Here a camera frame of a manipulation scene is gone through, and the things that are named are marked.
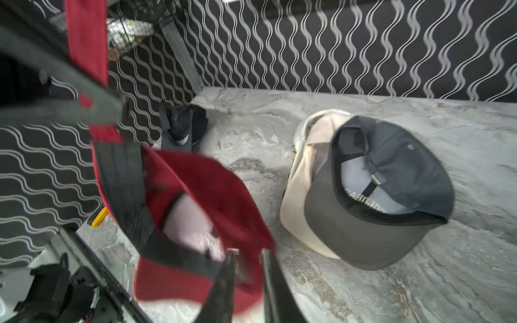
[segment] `red strap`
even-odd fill
[[[65,13],[70,58],[92,78],[107,86],[106,0],[65,0]],[[92,103],[84,94],[79,94],[79,99],[85,109]],[[114,126],[92,125],[90,134],[95,141],[123,141]]]

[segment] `marble countertop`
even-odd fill
[[[246,184],[273,233],[278,260],[309,322],[517,321],[517,104],[207,87],[201,153]],[[287,233],[279,209],[293,134],[309,114],[341,109],[405,127],[443,162],[455,189],[445,226],[397,263],[354,268]],[[138,254],[110,219],[80,235],[132,292]],[[155,322],[191,322],[200,306],[141,302]],[[236,317],[263,322],[263,309]]]

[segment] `black strap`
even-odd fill
[[[371,181],[368,186],[366,186],[366,188],[364,189],[364,191],[361,193],[362,196],[366,196],[366,197],[369,197],[370,195],[372,195],[373,191],[375,190],[375,188],[377,187],[377,184],[375,184],[373,181]]]
[[[111,216],[140,255],[162,265],[215,277],[221,263],[175,244],[155,229],[145,205],[141,147],[94,142],[94,152],[99,184]]]

